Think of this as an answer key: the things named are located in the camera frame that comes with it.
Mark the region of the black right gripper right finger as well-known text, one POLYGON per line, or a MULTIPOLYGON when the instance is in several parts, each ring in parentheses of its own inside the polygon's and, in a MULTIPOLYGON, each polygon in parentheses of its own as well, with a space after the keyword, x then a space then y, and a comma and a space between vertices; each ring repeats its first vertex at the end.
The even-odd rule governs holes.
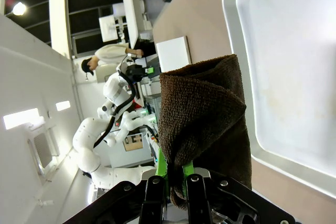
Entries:
POLYGON ((295 218, 233 178, 183 166, 189 223, 295 223, 295 218))

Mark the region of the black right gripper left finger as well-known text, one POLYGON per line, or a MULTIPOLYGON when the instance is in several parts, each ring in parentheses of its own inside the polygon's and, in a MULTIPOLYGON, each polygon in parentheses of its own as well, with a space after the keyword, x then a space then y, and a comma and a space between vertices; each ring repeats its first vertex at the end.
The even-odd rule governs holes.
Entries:
POLYGON ((122 181, 65 223, 162 223, 167 165, 161 149, 155 175, 135 185, 122 181))

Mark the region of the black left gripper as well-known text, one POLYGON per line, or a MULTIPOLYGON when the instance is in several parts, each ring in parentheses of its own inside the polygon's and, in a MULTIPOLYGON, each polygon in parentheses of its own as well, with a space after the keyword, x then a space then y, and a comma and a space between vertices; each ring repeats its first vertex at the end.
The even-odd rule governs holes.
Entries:
POLYGON ((155 69, 154 67, 143 68, 141 65, 129 65, 126 69, 127 76, 138 76, 138 77, 146 77, 147 74, 154 74, 155 69))

